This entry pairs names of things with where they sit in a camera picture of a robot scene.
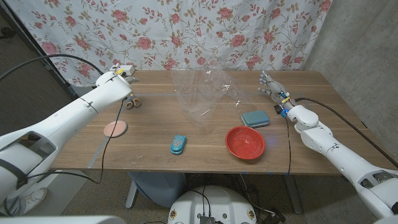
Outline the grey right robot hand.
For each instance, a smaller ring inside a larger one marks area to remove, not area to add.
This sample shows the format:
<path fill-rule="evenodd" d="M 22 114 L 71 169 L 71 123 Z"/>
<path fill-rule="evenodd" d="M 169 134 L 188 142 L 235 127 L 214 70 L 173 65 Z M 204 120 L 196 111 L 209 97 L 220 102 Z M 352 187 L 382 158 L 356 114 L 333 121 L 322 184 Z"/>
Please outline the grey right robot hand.
<path fill-rule="evenodd" d="M 290 97 L 290 93 L 286 91 L 282 84 L 272 79 L 267 72 L 262 71 L 259 81 L 263 87 L 257 90 L 269 95 L 276 105 L 285 110 L 291 110 L 295 106 L 293 99 Z"/>

